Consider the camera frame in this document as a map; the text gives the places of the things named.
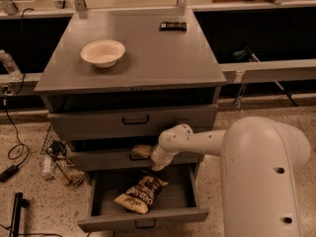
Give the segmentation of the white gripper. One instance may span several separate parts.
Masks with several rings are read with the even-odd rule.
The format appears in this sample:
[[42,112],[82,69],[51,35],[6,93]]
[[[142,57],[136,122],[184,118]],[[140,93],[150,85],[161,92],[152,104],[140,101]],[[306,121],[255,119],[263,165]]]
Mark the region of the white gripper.
[[152,150],[151,145],[138,144],[132,148],[132,151],[146,159],[151,155],[151,160],[153,162],[151,170],[154,172],[159,172],[165,169],[174,158],[172,152],[166,151],[160,145],[156,145]]

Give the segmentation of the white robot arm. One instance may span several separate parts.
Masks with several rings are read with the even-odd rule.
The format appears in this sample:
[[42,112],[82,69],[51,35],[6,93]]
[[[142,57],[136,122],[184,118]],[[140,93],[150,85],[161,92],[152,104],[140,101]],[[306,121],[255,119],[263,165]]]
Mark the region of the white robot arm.
[[199,133],[179,124],[155,146],[132,150],[149,158],[154,171],[182,152],[218,156],[225,237],[302,237],[293,172],[307,164],[311,147],[298,128],[260,117]]

